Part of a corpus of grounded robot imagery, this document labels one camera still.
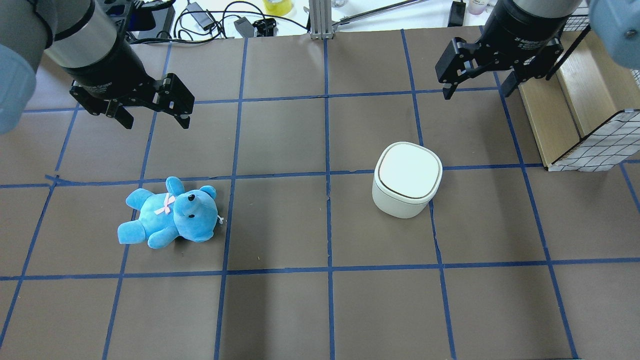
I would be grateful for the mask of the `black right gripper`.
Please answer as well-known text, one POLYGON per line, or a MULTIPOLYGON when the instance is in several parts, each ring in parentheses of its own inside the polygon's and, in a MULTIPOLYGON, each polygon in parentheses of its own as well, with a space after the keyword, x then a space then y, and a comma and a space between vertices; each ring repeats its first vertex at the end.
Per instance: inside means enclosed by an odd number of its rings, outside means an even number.
POLYGON ((436 62, 444 99, 489 70, 512 69, 500 84, 505 98, 529 79, 547 75, 563 52, 559 33, 565 23, 566 6, 559 0, 498 0, 480 43, 453 38, 436 62))

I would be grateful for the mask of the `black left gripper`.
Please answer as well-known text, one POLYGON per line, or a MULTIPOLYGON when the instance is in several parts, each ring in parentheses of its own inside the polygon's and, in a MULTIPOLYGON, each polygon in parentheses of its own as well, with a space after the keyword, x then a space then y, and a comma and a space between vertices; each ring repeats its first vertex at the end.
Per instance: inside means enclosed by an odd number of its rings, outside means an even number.
POLYGON ((194 94, 175 73, 159 80, 148 75, 142 60, 121 35, 105 57, 88 66, 70 68, 70 75, 70 95, 92 116, 104 115, 131 130, 134 117, 121 103, 131 105, 135 98, 151 102, 153 111, 169 114, 182 129, 190 127, 194 94))

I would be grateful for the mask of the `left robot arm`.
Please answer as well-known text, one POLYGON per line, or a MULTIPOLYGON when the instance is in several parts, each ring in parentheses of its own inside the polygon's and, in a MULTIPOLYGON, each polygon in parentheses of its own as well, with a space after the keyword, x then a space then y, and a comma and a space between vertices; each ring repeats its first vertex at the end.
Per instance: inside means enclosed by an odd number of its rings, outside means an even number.
POLYGON ((178 75, 150 76, 127 39, 155 27, 153 12, 171 0, 3 0, 1 116, 3 134, 19 123, 35 93, 43 56, 72 79, 70 95, 92 116, 131 129, 128 107, 169 114, 188 129, 195 97, 178 75))

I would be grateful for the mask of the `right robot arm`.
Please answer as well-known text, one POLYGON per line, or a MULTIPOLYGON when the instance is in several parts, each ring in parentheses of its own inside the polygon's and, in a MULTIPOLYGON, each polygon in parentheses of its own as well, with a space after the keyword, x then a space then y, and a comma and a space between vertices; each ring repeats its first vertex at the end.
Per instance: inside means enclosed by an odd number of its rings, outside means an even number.
MULTIPOLYGON (((530 79, 549 79, 576 44, 565 50, 562 35, 571 25, 578 0, 498 0, 480 37, 469 42, 455 37, 436 62, 442 94, 450 100, 457 88, 484 73, 507 71, 501 84, 510 96, 530 79)), ((637 0, 589 0, 580 38, 595 32, 606 53, 623 68, 640 64, 640 5, 637 0)))

